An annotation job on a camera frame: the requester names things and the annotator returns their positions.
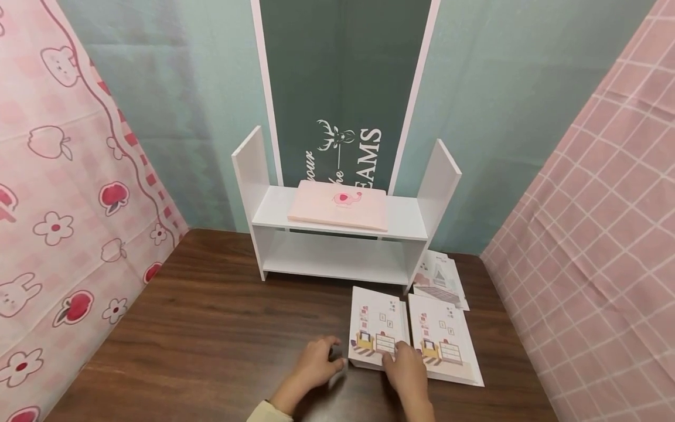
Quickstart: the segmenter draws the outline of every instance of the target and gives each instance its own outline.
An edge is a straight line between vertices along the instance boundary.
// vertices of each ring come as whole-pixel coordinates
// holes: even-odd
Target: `hand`
[[[293,372],[281,383],[269,402],[277,410],[292,415],[309,390],[326,384],[346,364],[344,359],[328,361],[331,346],[340,344],[335,336],[321,337],[307,344]]]
[[[396,359],[382,355],[389,383],[398,393],[408,420],[433,421],[433,407],[427,391],[427,367],[422,355],[405,342],[396,343]]]

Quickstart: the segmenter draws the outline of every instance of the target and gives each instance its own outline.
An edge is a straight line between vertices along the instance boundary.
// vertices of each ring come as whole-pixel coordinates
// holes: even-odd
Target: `paper manual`
[[[439,300],[396,296],[354,287],[348,357],[355,367],[382,371],[382,353],[401,340],[423,356],[429,378],[484,387],[464,312]]]
[[[455,261],[444,253],[432,250],[425,253],[415,274],[412,291],[419,296],[454,303],[463,311],[469,310]]]

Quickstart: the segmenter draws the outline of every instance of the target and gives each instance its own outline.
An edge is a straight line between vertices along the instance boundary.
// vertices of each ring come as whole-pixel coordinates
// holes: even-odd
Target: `mint green wall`
[[[188,224],[246,231],[230,154],[264,127],[250,0],[61,0]],[[442,0],[395,193],[464,176],[433,241],[480,253],[653,0]]]
[[[463,176],[432,248],[483,251],[653,3],[441,2],[394,190],[442,139]]]

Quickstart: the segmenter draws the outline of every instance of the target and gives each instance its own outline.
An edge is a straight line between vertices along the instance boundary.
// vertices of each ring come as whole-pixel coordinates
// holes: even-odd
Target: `white shelf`
[[[401,242],[275,231],[263,270],[408,284]]]
[[[359,236],[381,236],[392,239],[426,241],[425,228],[416,198],[387,196],[387,226],[389,230],[380,232],[360,228],[328,226],[325,224],[288,221],[288,211],[293,205],[296,188],[270,186],[263,197],[251,223],[254,226],[288,228],[313,232],[354,234]]]
[[[260,126],[232,153],[232,165],[263,281],[272,271],[399,284],[405,293],[462,175],[445,145],[436,140],[417,197],[387,196],[389,230],[378,232],[288,221],[296,189],[270,185]]]

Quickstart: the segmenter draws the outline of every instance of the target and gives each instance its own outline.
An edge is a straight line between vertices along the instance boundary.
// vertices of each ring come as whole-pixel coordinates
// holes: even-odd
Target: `pink curtain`
[[[675,0],[482,255],[562,421],[675,420]]]
[[[187,227],[55,0],[0,8],[0,421],[43,420]]]

